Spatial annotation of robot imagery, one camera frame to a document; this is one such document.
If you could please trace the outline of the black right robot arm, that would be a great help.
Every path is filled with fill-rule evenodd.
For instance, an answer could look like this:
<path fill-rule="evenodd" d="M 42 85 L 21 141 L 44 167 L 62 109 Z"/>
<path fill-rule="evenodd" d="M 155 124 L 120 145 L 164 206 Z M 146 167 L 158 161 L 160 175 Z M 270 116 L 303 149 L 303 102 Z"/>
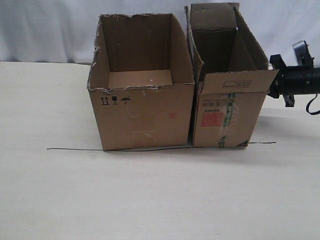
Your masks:
<path fill-rule="evenodd" d="M 308 44 L 300 40 L 292 45 L 297 65 L 286 65 L 280 54 L 271 55 L 269 63 L 277 74 L 272 81 L 267 95 L 278 99 L 283 97 L 285 106 L 295 106 L 296 95 L 320 94 L 320 68 L 314 66 Z"/>

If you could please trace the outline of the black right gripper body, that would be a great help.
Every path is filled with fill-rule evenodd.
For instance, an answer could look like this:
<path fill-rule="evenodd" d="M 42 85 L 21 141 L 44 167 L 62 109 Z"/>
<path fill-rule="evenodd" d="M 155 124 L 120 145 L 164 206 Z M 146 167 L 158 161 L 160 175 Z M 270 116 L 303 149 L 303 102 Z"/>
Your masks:
<path fill-rule="evenodd" d="M 293 94 L 289 93 L 288 83 L 286 81 L 287 66 L 281 55 L 271 55 L 269 63 L 272 65 L 272 69 L 278 70 L 278 72 L 269 87 L 267 95 L 274 99 L 278 99 L 280 95 L 282 95 L 285 102 L 285 107 L 294 107 L 295 97 Z"/>

